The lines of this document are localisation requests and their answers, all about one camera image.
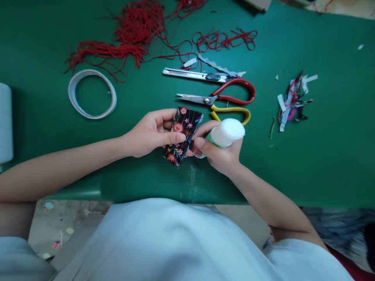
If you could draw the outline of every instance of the white shirt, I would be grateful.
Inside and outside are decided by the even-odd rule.
[[[353,280],[329,252],[285,239],[264,255],[230,219],[162,198],[112,205],[56,273],[25,240],[0,238],[1,280]]]

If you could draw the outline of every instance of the glue bottle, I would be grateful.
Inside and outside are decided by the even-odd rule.
[[[244,135],[245,128],[242,123],[237,119],[228,118],[224,119],[219,126],[213,128],[205,139],[220,148],[225,148],[226,146],[230,146],[234,141],[243,138]]]

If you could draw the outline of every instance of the yellow-handled scissors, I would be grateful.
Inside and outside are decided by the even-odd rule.
[[[234,84],[234,83],[242,84],[249,89],[250,99],[248,101],[243,101],[243,100],[231,97],[231,96],[219,95],[219,93],[223,89],[225,89],[227,86],[229,86],[231,84]],[[221,108],[221,107],[215,106],[214,102],[216,100],[227,100],[227,101],[232,101],[232,102],[237,103],[237,104],[245,105],[245,104],[251,103],[255,99],[256,93],[255,93],[255,87],[249,81],[247,81],[243,78],[234,78],[234,79],[231,79],[228,82],[224,83],[220,88],[218,88],[216,91],[214,91],[211,94],[211,96],[202,97],[202,96],[194,96],[194,95],[186,95],[186,94],[177,94],[177,95],[179,96],[179,99],[181,99],[181,100],[191,101],[191,102],[194,102],[194,103],[201,103],[201,104],[204,104],[204,105],[207,105],[207,106],[211,107],[211,109],[212,109],[211,116],[217,121],[221,121],[221,120],[218,117],[218,115],[216,114],[216,112],[233,112],[233,111],[243,112],[245,114],[245,119],[242,122],[242,125],[246,125],[250,121],[250,118],[251,118],[251,113],[248,109],[243,108],[243,107],[223,107],[223,108]]]

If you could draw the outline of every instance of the masking tape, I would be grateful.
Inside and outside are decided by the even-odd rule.
[[[78,104],[77,102],[77,98],[75,96],[75,88],[77,86],[77,84],[79,83],[79,81],[81,81],[83,78],[85,78],[86,76],[90,76],[90,75],[98,75],[100,77],[102,77],[104,79],[104,81],[108,84],[108,87],[110,88],[110,93],[112,95],[112,101],[111,101],[111,106],[106,110],[106,112],[104,112],[103,114],[101,115],[97,115],[97,116],[92,116],[90,114],[87,114]],[[116,91],[112,85],[112,83],[108,80],[107,77],[105,77],[102,73],[100,73],[99,71],[97,70],[93,70],[93,69],[85,69],[85,70],[82,70],[78,73],[76,73],[71,79],[70,79],[70,82],[69,82],[69,86],[68,86],[68,94],[69,94],[69,99],[70,99],[70,102],[71,104],[74,106],[74,108],[81,114],[83,115],[84,117],[86,118],[89,118],[89,119],[102,119],[104,117],[106,117],[107,115],[109,115],[113,110],[114,108],[116,107],[116,103],[117,103],[117,96],[116,96]]]

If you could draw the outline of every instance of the green table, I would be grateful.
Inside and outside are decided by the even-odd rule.
[[[163,4],[170,12],[175,1]],[[98,121],[79,115],[68,98],[71,75],[63,75],[69,44],[75,48],[81,40],[109,41],[114,22],[98,18],[108,11],[116,14],[122,6],[122,0],[1,4],[0,81],[14,95],[15,158],[6,169],[45,153],[117,137],[147,112],[176,107],[176,93],[207,95],[218,87],[162,76],[164,67],[179,68],[178,59],[155,59],[134,69],[129,57],[124,67],[126,83],[115,84],[107,76],[118,95],[115,111]],[[245,7],[241,1],[209,1],[179,24],[173,39],[178,43],[213,27],[228,33],[237,26],[259,31],[252,52],[240,46],[205,54],[231,70],[247,71],[244,78],[257,89],[255,101],[246,106],[252,118],[246,126],[241,161],[299,205],[375,207],[375,22],[319,16],[276,1],[266,14],[255,15]],[[169,30],[177,23],[167,22]],[[360,44],[365,47],[359,51]],[[159,44],[157,53],[172,52]],[[91,67],[80,64],[76,70],[86,68]],[[310,119],[288,124],[284,133],[276,127],[270,140],[272,117],[279,109],[276,96],[284,94],[289,81],[303,69],[319,75],[309,83],[307,97],[315,100],[305,108]],[[204,70],[213,71],[208,66]],[[81,82],[78,98],[84,109],[98,114],[109,106],[107,91],[103,81],[90,77]],[[237,86],[224,92],[246,97],[245,90]],[[208,108],[189,106],[203,112],[204,121],[211,118]],[[242,118],[236,114],[225,117]],[[114,201],[168,197],[187,203],[245,203],[206,159],[189,158],[175,169],[162,158],[162,151],[117,161],[52,197]]]

